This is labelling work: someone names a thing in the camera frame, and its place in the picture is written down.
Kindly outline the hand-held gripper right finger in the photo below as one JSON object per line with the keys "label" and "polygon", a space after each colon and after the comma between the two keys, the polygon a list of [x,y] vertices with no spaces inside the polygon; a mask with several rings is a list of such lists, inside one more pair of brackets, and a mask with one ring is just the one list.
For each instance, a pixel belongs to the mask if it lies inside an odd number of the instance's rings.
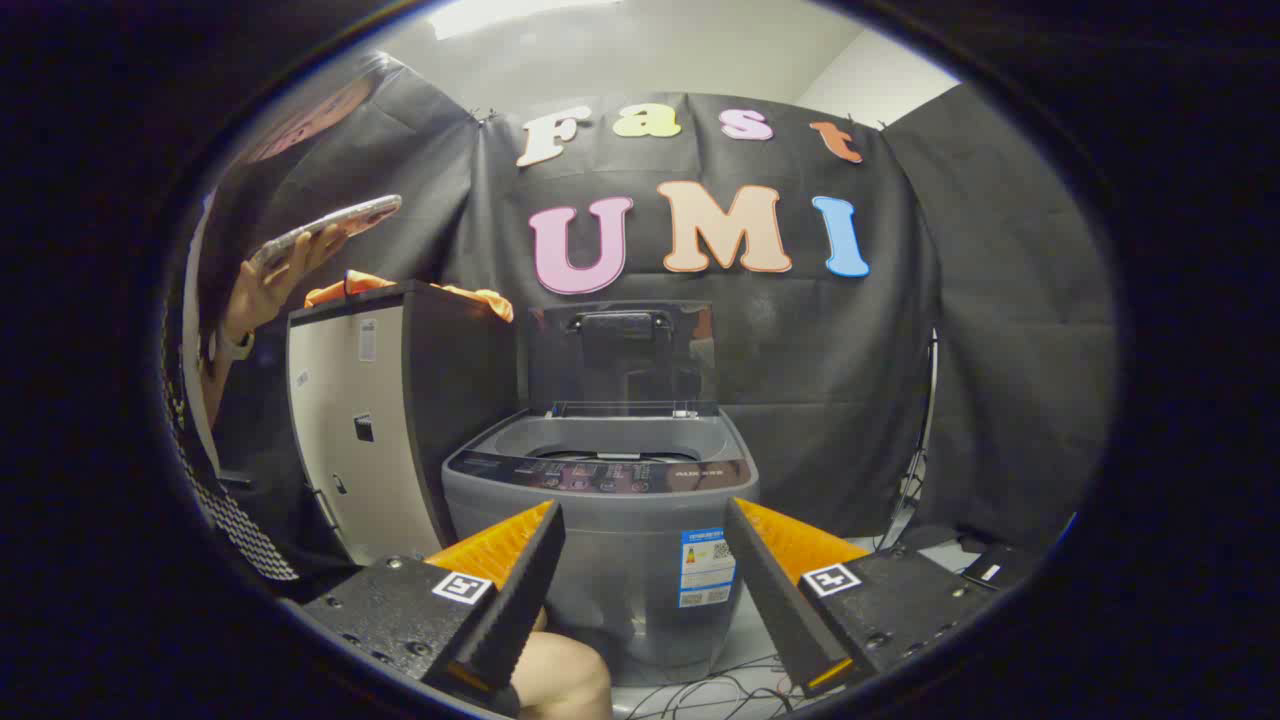
{"label": "hand-held gripper right finger", "polygon": [[970,626],[996,596],[915,550],[867,552],[745,498],[726,503],[724,539],[808,698],[914,661]]}

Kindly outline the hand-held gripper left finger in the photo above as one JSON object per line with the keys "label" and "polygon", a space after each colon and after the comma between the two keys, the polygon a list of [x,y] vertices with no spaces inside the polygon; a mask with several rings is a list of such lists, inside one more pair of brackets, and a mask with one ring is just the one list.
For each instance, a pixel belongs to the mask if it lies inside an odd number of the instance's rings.
{"label": "hand-held gripper left finger", "polygon": [[515,667],[564,539],[561,505],[544,501],[429,559],[376,559],[302,611],[390,673],[513,716]]}

